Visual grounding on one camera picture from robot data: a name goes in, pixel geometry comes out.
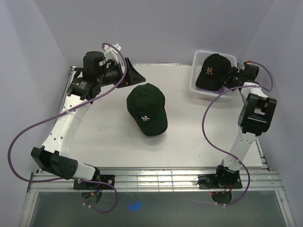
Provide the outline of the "green NY baseball cap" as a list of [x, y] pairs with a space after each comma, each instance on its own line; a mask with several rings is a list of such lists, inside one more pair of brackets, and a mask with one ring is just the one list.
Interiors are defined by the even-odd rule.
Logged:
[[166, 131], [165, 96], [153, 84], [136, 86], [126, 99], [126, 107], [145, 136], [158, 136]]

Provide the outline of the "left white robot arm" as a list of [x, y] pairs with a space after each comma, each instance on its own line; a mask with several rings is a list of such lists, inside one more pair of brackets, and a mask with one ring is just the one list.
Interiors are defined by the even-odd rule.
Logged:
[[113, 85], [116, 88], [123, 88], [146, 81], [134, 69], [129, 58], [126, 57], [124, 63], [126, 70], [122, 71], [120, 63], [106, 58], [102, 52], [86, 53], [83, 67], [74, 69], [61, 115], [50, 135], [41, 147], [34, 147], [31, 151], [31, 157], [41, 170], [66, 180], [84, 179], [84, 183], [90, 189], [100, 185], [99, 170], [69, 158], [70, 147], [82, 118], [102, 87]]

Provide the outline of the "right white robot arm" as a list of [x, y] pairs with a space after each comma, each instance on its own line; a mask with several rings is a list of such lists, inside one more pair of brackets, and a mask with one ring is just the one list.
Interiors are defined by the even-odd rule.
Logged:
[[231, 68], [224, 86], [238, 89], [245, 98], [238, 118], [239, 131], [227, 155], [216, 168], [214, 183], [220, 188], [234, 185], [240, 180], [241, 161], [244, 160], [253, 142], [268, 131], [276, 109], [277, 100], [267, 96], [255, 81], [259, 64], [247, 61], [243, 69]]

